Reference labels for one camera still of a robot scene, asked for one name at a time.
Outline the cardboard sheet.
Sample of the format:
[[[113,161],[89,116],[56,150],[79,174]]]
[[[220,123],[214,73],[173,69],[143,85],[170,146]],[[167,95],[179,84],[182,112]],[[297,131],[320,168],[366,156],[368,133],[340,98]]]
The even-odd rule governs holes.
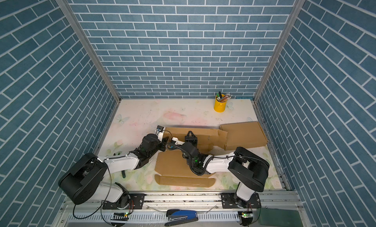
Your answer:
[[[155,165],[155,181],[159,185],[209,188],[216,179],[207,160],[214,147],[224,151],[227,132],[220,129],[168,127],[166,135],[172,145],[160,152]]]

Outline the cardboard box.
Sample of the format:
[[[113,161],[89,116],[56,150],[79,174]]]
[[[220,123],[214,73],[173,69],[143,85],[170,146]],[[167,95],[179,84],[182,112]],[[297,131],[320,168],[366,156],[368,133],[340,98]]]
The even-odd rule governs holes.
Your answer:
[[[220,129],[227,132],[226,151],[237,147],[250,149],[267,145],[266,135],[257,121],[223,124]]]

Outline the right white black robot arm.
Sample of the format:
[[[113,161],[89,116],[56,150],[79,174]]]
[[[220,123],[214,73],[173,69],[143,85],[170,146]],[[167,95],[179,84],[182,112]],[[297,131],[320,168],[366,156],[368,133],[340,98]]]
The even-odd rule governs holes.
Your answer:
[[[243,147],[220,156],[203,154],[196,148],[197,138],[191,138],[192,135],[189,131],[184,142],[174,137],[165,148],[180,150],[190,170],[198,176],[216,172],[232,173],[240,180],[233,197],[235,204],[242,208],[260,208],[257,193],[264,191],[270,167],[268,161]]]

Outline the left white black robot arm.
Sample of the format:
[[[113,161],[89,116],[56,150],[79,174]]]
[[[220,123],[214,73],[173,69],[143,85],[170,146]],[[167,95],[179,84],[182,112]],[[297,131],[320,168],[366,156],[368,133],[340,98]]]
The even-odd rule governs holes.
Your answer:
[[[167,142],[168,137],[163,133],[148,134],[138,148],[126,155],[106,157],[87,153],[60,178],[58,186],[76,205],[105,201],[115,209],[125,209],[130,206],[129,191],[120,183],[106,183],[103,178],[142,168],[158,151],[165,151]]]

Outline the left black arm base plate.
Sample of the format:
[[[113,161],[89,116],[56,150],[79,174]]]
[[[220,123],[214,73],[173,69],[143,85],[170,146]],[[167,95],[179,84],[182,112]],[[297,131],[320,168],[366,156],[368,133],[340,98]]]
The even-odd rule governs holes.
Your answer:
[[[139,210],[143,208],[144,193],[130,193],[128,196],[122,196],[115,203],[105,202],[102,206],[104,210]]]

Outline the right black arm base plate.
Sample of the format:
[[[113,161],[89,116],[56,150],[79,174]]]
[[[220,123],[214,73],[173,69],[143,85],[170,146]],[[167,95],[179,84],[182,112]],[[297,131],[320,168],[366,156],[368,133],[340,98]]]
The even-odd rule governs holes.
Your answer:
[[[244,201],[243,199],[236,196],[234,192],[221,193],[222,208],[224,209],[235,209],[235,208],[245,208],[245,209],[257,209],[261,208],[261,203],[259,199],[259,194],[254,193],[249,200]]]

